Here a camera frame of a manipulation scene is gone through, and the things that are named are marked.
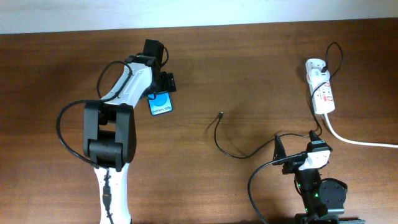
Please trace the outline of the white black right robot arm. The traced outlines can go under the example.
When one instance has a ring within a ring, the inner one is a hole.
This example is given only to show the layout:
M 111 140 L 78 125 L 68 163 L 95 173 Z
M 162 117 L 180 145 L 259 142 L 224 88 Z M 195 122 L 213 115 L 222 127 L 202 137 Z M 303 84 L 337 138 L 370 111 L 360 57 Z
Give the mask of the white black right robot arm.
M 346 183 L 334 178 L 321 178 L 320 169 L 329 163 L 332 148 L 313 131 L 306 150 L 287 156 L 279 135 L 274 137 L 273 164 L 282 166 L 284 175 L 293 174 L 305 213 L 298 213 L 295 223 L 365 223 L 360 218 L 341 218 L 348 193 Z

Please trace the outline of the blue smartphone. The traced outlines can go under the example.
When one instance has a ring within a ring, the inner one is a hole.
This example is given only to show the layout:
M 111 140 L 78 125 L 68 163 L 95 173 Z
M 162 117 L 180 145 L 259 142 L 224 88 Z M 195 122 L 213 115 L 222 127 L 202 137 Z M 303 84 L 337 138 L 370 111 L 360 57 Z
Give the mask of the blue smartphone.
M 152 116 L 165 114 L 173 111 L 172 100 L 168 92 L 150 94 L 148 99 L 150 113 Z

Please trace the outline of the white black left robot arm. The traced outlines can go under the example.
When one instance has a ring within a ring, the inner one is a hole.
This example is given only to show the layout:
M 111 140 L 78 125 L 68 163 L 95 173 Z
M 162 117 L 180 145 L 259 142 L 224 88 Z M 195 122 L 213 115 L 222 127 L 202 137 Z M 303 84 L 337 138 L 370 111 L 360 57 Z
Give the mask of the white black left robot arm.
M 143 51 L 130 55 L 112 89 L 84 107 L 83 153 L 98 180 L 101 223 L 131 223 L 127 173 L 137 146 L 134 108 L 139 100 L 159 100 L 177 90 L 172 73 L 162 71 L 169 53 L 147 39 Z

